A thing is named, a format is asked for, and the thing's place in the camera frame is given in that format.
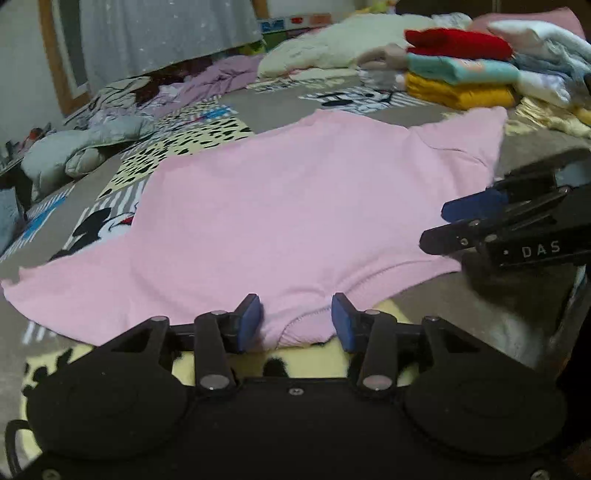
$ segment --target t-shirt sleeve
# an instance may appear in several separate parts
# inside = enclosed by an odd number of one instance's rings
[[[75,340],[101,345],[132,325],[127,318],[129,235],[21,269],[2,280],[5,298],[25,317]]]
[[[474,108],[464,115],[410,130],[431,148],[465,151],[493,169],[499,158],[506,118],[503,107]]]

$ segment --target folded light blue clothing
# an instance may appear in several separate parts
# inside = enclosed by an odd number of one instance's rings
[[[519,70],[511,63],[497,60],[463,60],[408,54],[408,69],[427,79],[443,80],[451,85],[462,83],[514,83]]]
[[[566,61],[543,60],[524,53],[514,53],[511,63],[520,70],[557,75],[567,81],[574,82],[582,92],[587,92],[583,78],[590,71]]]

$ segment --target curtain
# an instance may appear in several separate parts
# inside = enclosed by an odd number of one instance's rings
[[[80,29],[93,93],[262,38],[250,0],[80,0]]]

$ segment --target white blanket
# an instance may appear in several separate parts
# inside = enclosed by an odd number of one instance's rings
[[[33,182],[34,192],[45,196],[66,184],[69,177],[82,177],[99,167],[106,157],[98,147],[140,140],[153,132],[152,120],[132,115],[90,130],[57,132],[35,142],[21,168]]]
[[[287,40],[259,65],[260,78],[275,78],[296,69],[352,66],[362,53],[388,43],[406,48],[404,30],[425,30],[435,20],[421,15],[354,15],[336,25]]]
[[[569,108],[575,100],[565,79],[558,75],[520,70],[515,89],[523,96],[539,98],[562,108]]]

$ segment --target purple clothing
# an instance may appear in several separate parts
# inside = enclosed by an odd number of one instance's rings
[[[178,95],[155,113],[161,118],[175,110],[215,95],[223,95],[244,88],[256,81],[256,72],[262,55],[235,55],[218,60],[200,75],[184,84]]]
[[[483,190],[504,108],[404,128],[339,111],[163,161],[123,236],[3,281],[31,320],[101,344],[143,320],[192,323],[260,296],[265,348],[325,342],[359,309],[457,271],[418,246],[441,206]]]

